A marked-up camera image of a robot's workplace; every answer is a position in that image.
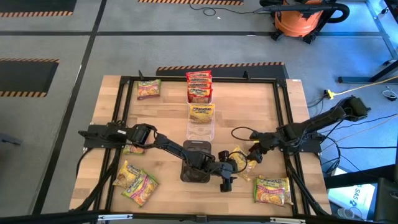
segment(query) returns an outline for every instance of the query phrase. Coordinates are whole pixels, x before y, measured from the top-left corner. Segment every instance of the yellow noodle package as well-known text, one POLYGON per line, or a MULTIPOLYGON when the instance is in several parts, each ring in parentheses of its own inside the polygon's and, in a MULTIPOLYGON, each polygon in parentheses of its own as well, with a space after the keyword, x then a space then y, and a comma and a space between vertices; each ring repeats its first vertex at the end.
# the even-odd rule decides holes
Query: yellow noodle package
POLYGON ((285 202, 285 186, 281 181, 256 178, 254 184, 254 201, 273 203, 283 206, 285 202))
POLYGON ((145 153, 145 149, 140 148, 140 147, 136 147, 136 146, 132 146, 132 142, 130 140, 127 140, 126 143, 128 143, 127 145, 124 146, 123 148, 123 154, 125 155, 129 155, 129 154, 143 154, 145 153))
MULTIPOLYGON (((239 146, 236 146, 236 148, 232 151, 231 153, 231 158, 236 161, 238 164, 238 170, 242 170, 244 166, 246 165, 246 154, 242 151, 242 149, 239 146)), ((249 173, 254 169, 256 166, 257 162, 256 161, 247 161, 248 165, 246 166, 245 170, 238 173, 240 177, 243 179, 249 181, 249 173)))
POLYGON ((190 105, 189 118, 193 123, 209 123, 213 119, 215 105, 190 105))
POLYGON ((128 161, 124 161, 124 164, 122 168, 120 168, 118 176, 116 177, 116 180, 114 180, 113 185, 126 189, 130 186, 139 173, 140 169, 133 165, 129 165, 128 161))
POLYGON ((141 207, 148 201, 157 186, 155 178, 142 170, 122 195, 133 199, 141 207))
POLYGON ((292 202, 292 193, 290 192, 290 183, 289 178, 275 178, 275 179, 265 179, 263 176, 259 176, 259 178, 264 179, 266 182, 274 182, 278 184, 282 184, 285 188, 284 196, 285 196, 285 203, 293 205, 292 202))

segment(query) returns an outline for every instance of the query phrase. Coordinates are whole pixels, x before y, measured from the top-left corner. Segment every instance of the yellow cable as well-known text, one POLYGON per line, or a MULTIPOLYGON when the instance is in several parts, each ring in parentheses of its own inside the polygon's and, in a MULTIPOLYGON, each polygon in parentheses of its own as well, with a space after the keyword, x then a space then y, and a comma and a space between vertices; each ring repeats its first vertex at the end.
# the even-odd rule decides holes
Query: yellow cable
POLYGON ((362 89, 362 88, 365 88, 365 87, 377 85, 377 84, 380 84, 380 83, 385 83, 385 82, 388 82, 388 81, 393 80, 395 78, 398 78, 398 76, 391 77, 391 78, 388 78, 388 79, 380 81, 380 82, 371 83, 371 84, 363 85, 363 86, 360 86, 360 87, 357 87, 357 88, 353 88, 353 89, 350 89, 350 90, 342 91, 341 93, 333 93, 332 91, 328 90, 328 94, 330 96, 330 99, 332 100, 334 96, 342 95, 342 94, 349 93, 349 92, 354 91, 354 90, 358 90, 358 89, 362 89))
POLYGON ((390 120, 392 120, 392 119, 394 119, 394 118, 396 118, 396 117, 398 117, 398 114, 397 114, 397 115, 395 115, 395 116, 393 116, 393 117, 391 117, 391 118, 390 118, 390 119, 388 119, 388 120, 385 120, 385 121, 381 122, 381 123, 380 123, 380 124, 378 124, 378 125, 375 125, 375 126, 371 127, 371 128, 368 128, 368 129, 365 129, 365 130, 359 131, 359 132, 357 132, 357 133, 354 133, 354 134, 350 134, 349 136, 345 136, 345 137, 343 137, 343 138, 341 138, 341 139, 337 140, 337 141, 336 141, 336 142, 334 142, 333 144, 330 144, 330 145, 328 145, 326 148, 324 148, 324 149, 322 150, 322 152, 323 152, 324 150, 326 150, 327 148, 329 148, 330 146, 334 145, 335 143, 338 143, 338 142, 340 142, 341 140, 344 140, 344 139, 346 139, 346 138, 349 138, 349 137, 351 137, 351 136, 353 136, 353 135, 355 135, 355 134, 359 134, 359 133, 362 133, 362 132, 364 132, 364 131, 368 131, 368 130, 370 130, 370 129, 376 128, 376 127, 378 127, 378 126, 380 126, 380 125, 382 125, 382 124, 384 124, 384 123, 386 123, 386 122, 388 122, 388 121, 390 121, 390 120))

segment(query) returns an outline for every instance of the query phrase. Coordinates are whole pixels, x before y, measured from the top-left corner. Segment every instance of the vacuum hose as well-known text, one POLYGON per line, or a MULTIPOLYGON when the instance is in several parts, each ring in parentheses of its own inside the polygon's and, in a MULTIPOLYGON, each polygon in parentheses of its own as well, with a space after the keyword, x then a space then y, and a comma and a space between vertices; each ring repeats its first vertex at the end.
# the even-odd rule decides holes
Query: vacuum hose
POLYGON ((349 7, 340 3, 326 3, 326 4, 294 4, 294 5, 273 5, 265 6, 255 10, 253 13, 261 11, 268 12, 284 12, 284 11, 298 11, 307 13, 316 13, 320 11, 341 11, 343 14, 337 18, 330 18, 327 23, 339 23, 346 20, 349 16, 349 7))
POLYGON ((333 5, 333 9, 335 9, 337 11, 341 11, 343 14, 337 18, 330 18, 327 23, 339 23, 339 22, 343 22, 344 20, 346 20, 348 18, 348 16, 349 16, 349 7, 348 6, 346 6, 344 4, 340 4, 340 3, 331 3, 331 5, 333 5))

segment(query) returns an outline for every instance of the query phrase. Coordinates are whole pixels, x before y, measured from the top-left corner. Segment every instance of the gray floor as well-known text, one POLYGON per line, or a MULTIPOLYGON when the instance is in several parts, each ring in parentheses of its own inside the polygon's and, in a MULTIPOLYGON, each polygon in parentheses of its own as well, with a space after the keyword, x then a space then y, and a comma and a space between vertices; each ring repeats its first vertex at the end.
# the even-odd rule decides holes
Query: gray floor
MULTIPOLYGON (((0 30, 91 30, 101 1, 79 1, 74 16, 49 18, 0 19, 0 30)), ((257 8, 247 1, 241 11, 257 8)), ((377 27, 363 3, 352 2, 350 18, 341 24, 328 24, 324 31, 375 32, 377 27)), ((131 0, 108 0, 100 25, 106 31, 188 31, 233 30, 272 31, 268 15, 240 16, 218 12, 206 17, 189 10, 187 5, 144 4, 131 0)), ((87 37, 0 37, 0 57, 60 58, 60 66, 46 98, 0 98, 0 127, 4 133, 24 140, 14 147, 1 144, 0 216, 24 215, 44 171, 49 150, 59 128, 62 113, 78 73, 87 37)), ((342 75, 368 77, 381 69, 391 55, 381 37, 318 37, 312 45, 299 39, 284 38, 274 42, 269 37, 235 36, 129 36, 97 37, 73 111, 72 119, 54 173, 44 212, 68 210, 75 183, 75 167, 81 156, 83 139, 77 131, 86 129, 95 107, 103 75, 154 75, 157 67, 238 62, 285 62, 290 78, 302 79, 307 101, 317 99, 322 90, 343 91, 358 85, 342 85, 342 75)), ((398 86, 391 86, 398 91, 398 86)), ((369 119, 398 111, 398 103, 387 101, 381 91, 385 85, 358 90, 372 108, 369 119)), ((325 101, 324 111, 337 101, 325 101)), ((310 110, 311 115, 319 112, 310 110)), ((341 129, 331 136, 342 138, 376 123, 341 129)), ((340 146, 393 146, 397 141, 398 121, 392 120, 340 143, 340 146)), ((342 154, 358 168, 368 169, 394 162, 394 150, 352 149, 342 154)), ((327 149, 323 160, 336 156, 327 149)), ((355 170, 344 159, 341 166, 355 170)))

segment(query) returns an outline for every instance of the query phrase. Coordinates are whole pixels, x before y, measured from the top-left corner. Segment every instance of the transparent box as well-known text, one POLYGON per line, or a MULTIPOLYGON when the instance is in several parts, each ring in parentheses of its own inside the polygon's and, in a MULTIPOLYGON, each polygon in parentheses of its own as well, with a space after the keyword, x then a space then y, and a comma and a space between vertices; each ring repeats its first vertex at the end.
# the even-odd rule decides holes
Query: transparent box
POLYGON ((209 103, 188 103, 188 122, 187 122, 187 139, 188 140, 197 140, 197 141, 211 141, 214 139, 215 134, 215 114, 216 108, 213 111, 213 117, 211 118, 211 122, 201 124, 201 123, 193 123, 190 121, 190 105, 210 105, 213 102, 213 95, 211 95, 209 103))

